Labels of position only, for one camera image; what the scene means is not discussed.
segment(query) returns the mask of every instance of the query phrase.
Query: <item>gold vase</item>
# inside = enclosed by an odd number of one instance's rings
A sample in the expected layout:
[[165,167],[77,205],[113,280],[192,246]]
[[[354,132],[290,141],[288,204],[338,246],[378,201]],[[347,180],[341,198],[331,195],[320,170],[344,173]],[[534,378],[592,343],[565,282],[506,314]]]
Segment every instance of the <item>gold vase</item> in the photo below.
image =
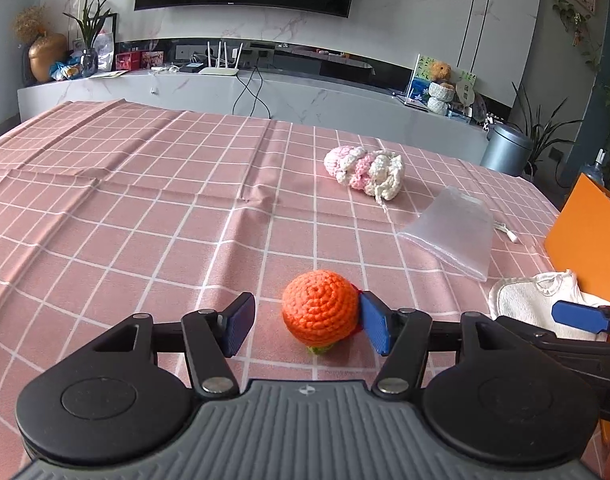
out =
[[50,67],[57,61],[65,61],[67,38],[63,34],[47,34],[38,38],[29,49],[29,64],[32,74],[39,83],[47,83]]

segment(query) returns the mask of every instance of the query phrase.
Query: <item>water bottle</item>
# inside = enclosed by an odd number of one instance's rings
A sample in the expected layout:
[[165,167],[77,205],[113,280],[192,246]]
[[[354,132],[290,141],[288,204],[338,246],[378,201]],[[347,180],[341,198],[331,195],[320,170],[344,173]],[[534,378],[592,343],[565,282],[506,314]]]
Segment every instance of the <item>water bottle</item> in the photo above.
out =
[[600,150],[598,152],[598,156],[596,157],[596,162],[594,162],[593,164],[585,164],[578,172],[578,176],[580,176],[581,173],[584,173],[596,184],[599,184],[600,186],[605,186],[605,179],[602,177],[602,162],[604,160],[605,150]]

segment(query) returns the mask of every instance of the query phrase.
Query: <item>white towel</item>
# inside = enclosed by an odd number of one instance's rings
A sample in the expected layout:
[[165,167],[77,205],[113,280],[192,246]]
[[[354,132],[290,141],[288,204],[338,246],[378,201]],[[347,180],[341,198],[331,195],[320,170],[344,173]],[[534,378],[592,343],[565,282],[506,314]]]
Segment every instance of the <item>white towel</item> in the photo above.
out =
[[593,334],[562,325],[551,317],[551,308],[559,300],[589,306],[610,305],[609,301],[585,294],[578,288],[576,275],[567,272],[544,272],[533,278],[500,280],[489,291],[489,312],[492,319],[509,316],[546,330],[565,339],[605,341],[604,333]]

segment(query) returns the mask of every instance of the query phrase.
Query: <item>power outlet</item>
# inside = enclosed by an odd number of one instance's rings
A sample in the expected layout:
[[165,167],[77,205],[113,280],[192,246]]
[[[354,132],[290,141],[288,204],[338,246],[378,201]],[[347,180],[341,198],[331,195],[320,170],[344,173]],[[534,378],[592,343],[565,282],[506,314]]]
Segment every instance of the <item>power outlet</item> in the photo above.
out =
[[205,45],[177,45],[176,60],[189,61],[194,54],[205,55]]
[[563,160],[563,152],[557,150],[556,148],[552,148],[549,150],[549,158],[557,163],[560,163]]

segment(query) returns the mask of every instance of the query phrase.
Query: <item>round black disc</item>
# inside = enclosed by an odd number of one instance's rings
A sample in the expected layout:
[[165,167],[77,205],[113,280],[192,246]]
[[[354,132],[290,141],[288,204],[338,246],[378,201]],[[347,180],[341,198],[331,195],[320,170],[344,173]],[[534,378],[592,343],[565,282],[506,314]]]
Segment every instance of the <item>round black disc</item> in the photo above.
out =
[[47,460],[100,466],[143,456],[172,439],[191,394],[169,372],[124,354],[65,360],[23,389],[16,419],[26,447]]
[[555,362],[502,350],[436,376],[423,411],[451,447],[517,468],[579,458],[598,421],[598,401],[584,381]]

